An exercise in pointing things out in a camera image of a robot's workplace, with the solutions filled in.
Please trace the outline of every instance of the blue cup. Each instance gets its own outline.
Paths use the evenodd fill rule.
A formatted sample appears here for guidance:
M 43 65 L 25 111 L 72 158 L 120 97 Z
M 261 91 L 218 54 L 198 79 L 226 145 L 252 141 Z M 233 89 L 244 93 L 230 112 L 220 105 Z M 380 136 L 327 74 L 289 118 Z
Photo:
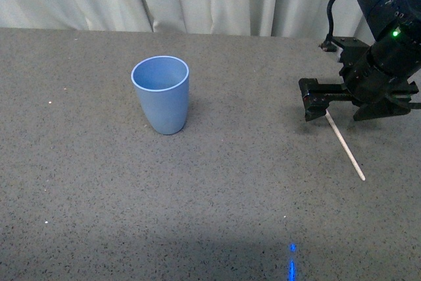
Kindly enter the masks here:
M 180 131 L 189 105 L 189 67 L 173 56 L 145 59 L 132 70 L 132 82 L 151 126 L 161 134 Z

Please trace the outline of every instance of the speckled countertop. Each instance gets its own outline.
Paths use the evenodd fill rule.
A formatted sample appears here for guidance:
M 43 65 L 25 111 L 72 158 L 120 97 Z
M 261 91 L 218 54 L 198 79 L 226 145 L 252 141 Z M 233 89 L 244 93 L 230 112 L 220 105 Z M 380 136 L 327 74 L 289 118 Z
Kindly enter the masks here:
M 156 133 L 132 67 L 190 67 Z M 421 111 L 305 123 L 309 39 L 0 29 L 0 280 L 421 279 Z

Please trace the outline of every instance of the cup rim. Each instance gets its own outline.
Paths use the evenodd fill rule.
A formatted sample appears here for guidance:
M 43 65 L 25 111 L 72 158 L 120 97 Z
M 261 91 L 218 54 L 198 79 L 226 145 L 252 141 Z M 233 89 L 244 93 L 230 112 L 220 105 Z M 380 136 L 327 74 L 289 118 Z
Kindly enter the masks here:
M 135 82 L 135 80 L 134 80 L 134 71 L 136 70 L 136 68 L 140 65 L 140 64 L 143 64 L 143 63 L 145 63 L 145 62 L 147 62 L 147 61 L 150 61 L 151 59 L 160 59 L 160 58 L 169 58 L 169 59 L 175 59 L 175 60 L 177 60 L 177 61 L 179 61 L 179 62 L 181 62 L 181 63 L 183 63 L 183 65 L 185 66 L 185 68 L 186 68 L 186 76 L 183 78 L 183 80 L 181 80 L 178 84 L 176 84 L 176 85 L 174 85 L 174 86 L 171 86 L 171 87 L 168 87 L 168 88 L 164 88 L 164 89 L 148 89 L 148 88 L 145 88 L 145 87 L 142 87 L 142 86 L 139 86 L 136 82 Z M 139 89 L 142 89 L 142 90 L 145 90 L 145 91 L 154 91 L 154 92 L 157 92 L 157 91 L 167 91 L 167 90 L 171 90 L 171 89 L 174 89 L 175 87 L 178 87 L 178 86 L 180 86 L 180 85 L 182 85 L 186 80 L 187 80 L 187 78 L 189 77 L 189 67 L 188 67 L 188 65 L 186 64 L 186 62 L 185 61 L 183 61 L 182 59 L 179 59 L 178 57 L 175 57 L 175 56 L 170 56 L 170 55 L 159 55 L 159 56 L 153 56 L 153 57 L 149 57 L 148 59 L 144 59 L 144 60 L 142 60 L 140 63 L 137 63 L 136 64 L 136 66 L 135 67 L 133 67 L 133 70 L 132 70 L 132 82 L 133 82 L 133 85 L 135 85 L 136 87 L 138 87 Z

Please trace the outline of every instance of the wooden stick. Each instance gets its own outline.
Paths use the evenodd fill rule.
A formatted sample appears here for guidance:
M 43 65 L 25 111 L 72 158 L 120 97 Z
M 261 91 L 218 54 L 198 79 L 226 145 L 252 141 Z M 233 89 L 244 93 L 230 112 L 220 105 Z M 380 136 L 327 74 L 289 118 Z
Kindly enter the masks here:
M 357 161 L 354 158 L 354 155 L 351 153 L 351 150 L 349 149 L 347 143 L 345 142 L 345 140 L 343 139 L 341 132 L 339 131 L 339 129 L 336 126 L 336 123 L 334 122 L 334 120 L 332 119 L 332 117 L 330 116 L 330 113 L 328 110 L 326 110 L 326 118 L 328 119 L 328 122 L 330 124 L 330 126 L 334 129 L 334 132 L 338 138 L 338 140 L 341 142 L 342 147 L 344 148 L 344 150 L 347 152 L 349 159 L 351 160 L 355 170 L 357 171 L 358 175 L 360 176 L 362 181 L 366 181 L 366 177 L 364 176 L 364 174 L 362 173 L 361 168 L 358 166 Z

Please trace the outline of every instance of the table surface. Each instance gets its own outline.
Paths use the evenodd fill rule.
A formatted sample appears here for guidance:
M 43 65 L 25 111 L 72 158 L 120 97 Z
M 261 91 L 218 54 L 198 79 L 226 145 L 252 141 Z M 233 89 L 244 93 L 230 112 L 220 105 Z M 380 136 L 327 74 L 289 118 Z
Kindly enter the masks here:
M 317 43 L 0 29 L 0 279 L 419 280 L 421 111 L 332 103 L 361 181 L 304 121 L 298 80 L 340 82 Z M 130 80 L 153 55 L 190 67 L 172 136 Z

